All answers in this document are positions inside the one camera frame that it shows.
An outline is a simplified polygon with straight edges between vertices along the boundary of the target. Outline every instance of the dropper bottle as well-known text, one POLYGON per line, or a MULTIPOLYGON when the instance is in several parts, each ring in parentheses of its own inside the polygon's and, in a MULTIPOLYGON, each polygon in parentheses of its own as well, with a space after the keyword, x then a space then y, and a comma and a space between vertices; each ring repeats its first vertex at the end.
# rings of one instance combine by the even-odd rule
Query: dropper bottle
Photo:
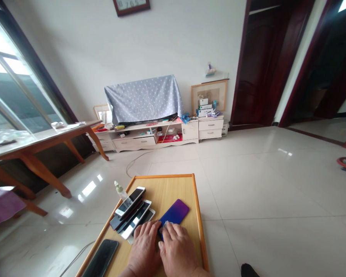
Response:
POLYGON ((116 192, 118 192, 120 198, 125 201, 128 198, 128 194, 126 193, 126 191, 124 190, 124 188, 122 186, 120 186, 118 184, 117 181, 114 181, 114 185, 116 187, 116 192))

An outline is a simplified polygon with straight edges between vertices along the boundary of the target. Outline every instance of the wooden desk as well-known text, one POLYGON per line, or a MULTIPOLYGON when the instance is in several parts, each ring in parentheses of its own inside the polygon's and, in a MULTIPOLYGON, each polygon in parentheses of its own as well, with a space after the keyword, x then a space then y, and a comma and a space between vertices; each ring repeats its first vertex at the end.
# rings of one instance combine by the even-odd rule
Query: wooden desk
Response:
MULTIPOLYGON (((58 178, 56 178, 50 172, 50 170, 48 170, 46 166, 34 156, 34 154, 51 146, 64 142, 72 151, 72 153, 77 157, 77 159, 81 163, 84 163, 85 160, 78 153, 76 147, 73 145, 70 139, 81 134, 88 133, 90 137, 95 141, 100 154, 104 157, 105 160, 109 161, 108 156, 106 156, 103 151, 98 137, 91 129, 91 126, 96 125, 100 122, 101 120, 88 121, 86 122, 86 124, 80 125, 73 129, 64 131, 55 131, 54 129, 50 129, 35 133, 25 142, 16 142, 13 144, 1 146, 0 160, 21 159, 34 174, 55 187, 64 197, 71 198, 72 194, 69 189, 67 189, 67 187, 64 186, 63 183, 60 182, 58 178)), ((2 170, 1 167, 0 181, 7 183, 10 186, 15 186, 17 189, 23 191, 29 199, 36 198, 36 195, 33 193, 33 191, 8 175, 4 170, 2 170)))
MULTIPOLYGON (((206 271, 209 271, 209 263, 206 254, 199 200, 196 190, 195 175, 183 174, 135 176, 126 191, 131 193, 137 187, 145 187, 146 192, 144 194, 144 198, 146 200, 152 201, 151 208, 153 208, 156 212, 152 220, 160 219, 177 199, 181 199, 190 208, 190 211, 182 221, 181 226, 187 228, 188 233, 193 240, 197 260, 200 266, 202 266, 206 271)), ((111 239, 119 242, 118 249, 111 262, 111 265, 109 266, 106 276, 118 276, 118 274, 121 273, 127 266, 128 257, 131 251, 131 245, 128 243, 128 241, 124 240, 116 231, 113 231, 113 229, 109 225, 109 222, 113 218, 116 208, 112 212, 95 244, 88 253, 76 277, 82 276, 93 255, 96 253, 96 250, 104 239, 111 239)), ((163 265, 161 265, 156 276, 166 276, 163 265)))

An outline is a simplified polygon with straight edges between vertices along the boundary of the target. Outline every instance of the pink cloth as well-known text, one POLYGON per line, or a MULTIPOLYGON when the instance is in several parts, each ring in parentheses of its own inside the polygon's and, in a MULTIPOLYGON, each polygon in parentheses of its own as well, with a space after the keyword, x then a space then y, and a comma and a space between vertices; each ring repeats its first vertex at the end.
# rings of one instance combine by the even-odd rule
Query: pink cloth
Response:
POLYGON ((0 223, 8 220, 26 204, 12 191, 0 190, 0 223))

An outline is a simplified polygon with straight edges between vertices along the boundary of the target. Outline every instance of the doorway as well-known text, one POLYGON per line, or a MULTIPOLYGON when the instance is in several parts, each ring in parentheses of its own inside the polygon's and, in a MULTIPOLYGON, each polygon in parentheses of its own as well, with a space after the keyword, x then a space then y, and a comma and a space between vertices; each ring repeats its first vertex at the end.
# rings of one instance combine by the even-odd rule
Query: doorway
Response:
POLYGON ((272 124, 313 3, 248 0, 231 130, 272 124))
POLYGON ((338 145, 346 142, 346 9, 341 3, 331 1, 327 23, 279 124, 338 145))

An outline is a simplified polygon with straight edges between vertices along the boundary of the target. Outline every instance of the tv cabinet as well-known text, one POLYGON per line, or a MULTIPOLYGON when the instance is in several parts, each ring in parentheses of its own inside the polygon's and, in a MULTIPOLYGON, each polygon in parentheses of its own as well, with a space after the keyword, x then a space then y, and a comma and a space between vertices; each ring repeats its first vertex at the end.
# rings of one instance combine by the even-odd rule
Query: tv cabinet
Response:
MULTIPOLYGON (((104 151, 115 151, 117 153, 124 150, 139 150, 139 149, 156 149, 163 148, 171 145, 183 145, 188 143, 199 143, 203 139, 221 139, 223 129, 223 115, 217 118, 213 117, 201 117, 199 119, 190 120, 187 124, 175 121, 158 122, 153 126, 147 126, 148 123, 136 124, 128 126, 121 130, 109 130, 104 132, 95 132, 98 136, 104 151), (160 136, 157 136, 157 129, 161 127, 163 138, 166 133, 169 135, 176 135, 177 132, 181 132, 179 135, 181 138, 179 141, 167 141, 163 143, 159 142, 160 136), (174 128, 172 133, 166 132, 167 129, 174 128), (154 134, 148 134, 147 131, 156 129, 154 134), (124 138, 120 138, 118 133, 130 131, 130 134, 124 138)), ((94 148, 98 151, 95 142, 89 137, 94 148)))

